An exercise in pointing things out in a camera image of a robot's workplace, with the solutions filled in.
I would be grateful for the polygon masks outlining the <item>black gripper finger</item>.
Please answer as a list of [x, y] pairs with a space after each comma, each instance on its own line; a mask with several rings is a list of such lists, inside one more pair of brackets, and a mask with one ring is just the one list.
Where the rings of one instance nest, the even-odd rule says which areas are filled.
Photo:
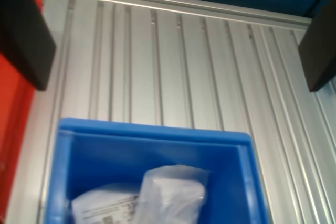
[[[321, 0], [314, 0], [310, 15]], [[298, 46], [310, 92], [319, 91], [335, 77], [335, 0], [327, 0], [313, 17]]]
[[1, 0], [1, 54], [35, 89], [46, 90], [55, 52], [36, 0]]

